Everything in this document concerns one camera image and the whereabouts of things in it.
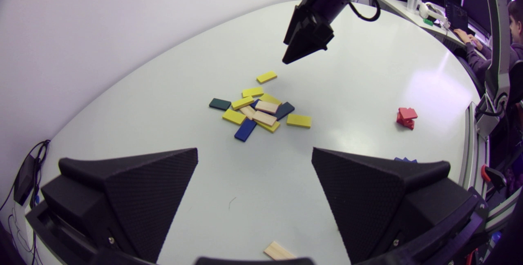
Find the white table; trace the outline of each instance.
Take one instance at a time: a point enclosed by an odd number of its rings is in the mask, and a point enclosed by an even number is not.
[[[479,97],[441,43],[388,12],[371,23],[345,9],[332,25],[327,51],[283,64],[282,40],[297,3],[210,29],[112,86],[54,137],[42,185],[58,176],[62,157],[96,160],[198,147],[198,166],[158,263],[192,264],[199,256],[267,260],[263,250],[278,241],[317,265],[348,264],[311,164],[312,147],[446,160],[457,181],[465,109]],[[355,5],[367,16],[374,13]],[[241,98],[269,70],[278,78],[263,85],[265,92],[292,103],[295,114],[312,116],[312,128],[283,123],[271,134],[256,127],[247,142],[235,140],[238,126],[208,104]],[[413,131],[396,123],[398,107],[418,113]],[[44,264],[54,263],[38,244]]]
[[[412,23],[424,29],[426,32],[430,33],[432,36],[441,41],[445,46],[447,46],[450,51],[454,51],[454,49],[457,49],[458,47],[461,47],[462,49],[465,48],[463,41],[461,41],[460,38],[456,36],[456,34],[450,31],[450,29],[445,29],[443,26],[437,27],[435,25],[431,26],[427,23],[424,23],[423,18],[420,16],[419,10],[416,10],[414,13],[408,11],[406,2],[400,0],[378,0],[378,2],[384,10],[397,14],[398,16],[411,21]],[[439,9],[443,12],[445,11],[442,7],[439,7]],[[476,36],[482,40],[483,43],[487,43],[487,41],[484,39],[484,36],[480,35],[477,31]],[[476,52],[480,55],[480,57],[485,58],[478,50],[476,50]]]

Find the purple sweater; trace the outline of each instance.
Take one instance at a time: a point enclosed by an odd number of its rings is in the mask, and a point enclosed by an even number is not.
[[[472,43],[467,43],[467,62],[469,62],[469,65],[472,68],[472,71],[474,71],[474,73],[476,74],[476,77],[478,77],[478,80],[481,83],[484,83],[485,72],[492,62],[492,51],[488,47],[483,46],[480,52],[487,59],[484,60],[482,57],[478,56],[478,53],[476,53],[474,48],[475,47]],[[513,43],[510,46],[509,69],[512,68],[512,66],[517,60],[523,60],[523,45]]]

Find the wall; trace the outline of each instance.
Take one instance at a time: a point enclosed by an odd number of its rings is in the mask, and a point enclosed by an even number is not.
[[[0,0],[1,201],[30,148],[118,80],[192,36],[284,1]],[[12,207],[0,212],[5,228]]]

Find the power adapter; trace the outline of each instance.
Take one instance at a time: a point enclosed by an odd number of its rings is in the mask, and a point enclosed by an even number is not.
[[[34,158],[31,155],[28,155],[20,167],[15,179],[15,194],[13,195],[13,198],[20,205],[24,205],[34,187],[34,168],[36,168],[34,166]]]

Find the hand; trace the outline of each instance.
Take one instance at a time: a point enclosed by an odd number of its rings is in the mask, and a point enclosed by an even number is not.
[[[461,29],[454,29],[454,32],[459,36],[459,38],[461,38],[461,41],[465,44],[471,42],[469,36],[467,35],[467,33]]]
[[[470,40],[472,40],[472,43],[481,51],[483,49],[483,44],[475,38],[472,34],[469,34]]]

